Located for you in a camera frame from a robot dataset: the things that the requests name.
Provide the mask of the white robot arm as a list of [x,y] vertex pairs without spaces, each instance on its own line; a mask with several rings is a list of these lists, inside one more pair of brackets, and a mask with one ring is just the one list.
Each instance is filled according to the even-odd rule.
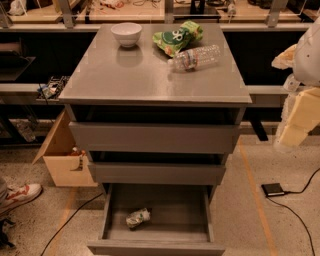
[[297,44],[274,58],[272,66],[293,70],[283,84],[289,95],[274,144],[280,151],[290,151],[320,123],[320,17]]

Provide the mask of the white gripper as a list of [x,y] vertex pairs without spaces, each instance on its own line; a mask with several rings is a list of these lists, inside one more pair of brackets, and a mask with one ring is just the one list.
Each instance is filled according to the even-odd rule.
[[[292,68],[296,47],[297,45],[294,44],[276,56],[271,62],[271,66],[281,70]],[[286,78],[283,88],[288,92],[295,92],[299,85],[300,82],[291,73]],[[299,146],[308,133],[319,123],[320,88],[312,87],[299,92],[295,97],[293,108],[280,135],[279,143],[285,147]]]

